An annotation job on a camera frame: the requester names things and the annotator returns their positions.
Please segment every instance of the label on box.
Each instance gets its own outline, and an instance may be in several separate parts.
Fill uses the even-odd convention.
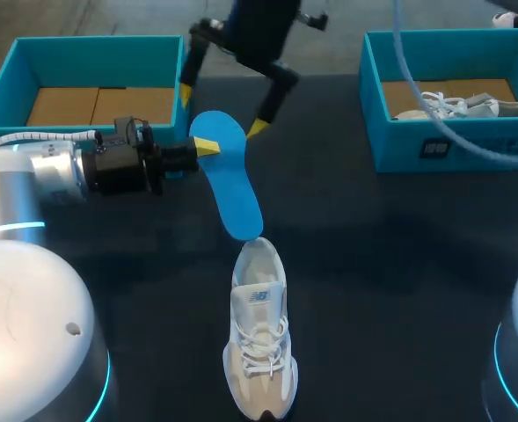
[[[419,158],[446,158],[450,151],[452,141],[447,138],[430,138],[423,142]]]

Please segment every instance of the shoelace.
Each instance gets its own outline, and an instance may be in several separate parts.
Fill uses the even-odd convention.
[[[468,105],[463,98],[444,98],[442,92],[423,92],[421,95],[431,110],[441,119],[465,116],[468,113]]]
[[[247,376],[254,374],[270,374],[271,378],[275,371],[284,367],[285,361],[282,357],[281,343],[288,332],[288,319],[283,316],[280,320],[278,331],[268,328],[255,328],[250,334],[246,334],[237,325],[241,335],[241,357],[243,358],[243,370]],[[258,338],[261,332],[270,334],[272,341],[265,341]]]

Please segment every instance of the shoe insole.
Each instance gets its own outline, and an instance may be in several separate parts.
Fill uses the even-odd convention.
[[[198,163],[212,186],[223,226],[237,240],[256,239],[262,233],[263,222],[244,167],[244,130],[226,113],[205,112],[194,119],[190,136],[215,141],[220,146],[219,154],[201,156]]]

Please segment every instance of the white cable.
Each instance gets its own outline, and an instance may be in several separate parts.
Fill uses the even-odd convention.
[[[74,134],[55,134],[49,132],[17,132],[0,137],[0,146],[11,142],[21,141],[93,141],[95,140],[97,131],[87,130],[84,132],[75,132]]]
[[[403,43],[401,41],[401,18],[401,0],[393,0],[393,39],[399,68],[401,69],[403,77],[411,87],[413,94],[415,94],[415,98],[419,101],[419,105],[421,106],[422,110],[428,114],[429,119],[443,134],[457,143],[460,147],[467,149],[469,152],[488,160],[493,160],[500,163],[518,164],[518,156],[510,156],[508,154],[500,154],[499,152],[490,151],[489,149],[481,148],[475,143],[465,140],[462,136],[446,126],[441,119],[436,117],[434,113],[431,112],[427,102],[421,97],[419,87],[413,80],[411,72],[409,71],[409,67],[407,66],[407,61],[405,60]]]

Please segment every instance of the white sneaker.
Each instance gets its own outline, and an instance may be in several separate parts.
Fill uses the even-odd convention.
[[[495,28],[518,28],[518,13],[508,11],[507,13],[497,13],[493,17],[493,27]]]
[[[518,18],[518,13],[508,11],[507,13],[497,13],[493,16],[493,26],[495,28],[514,28],[514,21]]]
[[[438,92],[423,92],[423,98],[429,108],[439,119],[491,119],[518,117],[518,102],[499,101],[489,94],[480,94],[467,99],[444,98]],[[396,120],[428,120],[428,115],[422,110],[403,112]]]
[[[465,117],[468,106],[463,98],[444,98],[442,92],[422,92],[421,96],[439,119]],[[400,113],[395,120],[428,120],[428,114],[422,110],[410,110]]]
[[[297,364],[291,353],[286,275],[266,239],[244,245],[231,285],[230,341],[223,369],[231,395],[250,420],[281,420],[297,392]]]

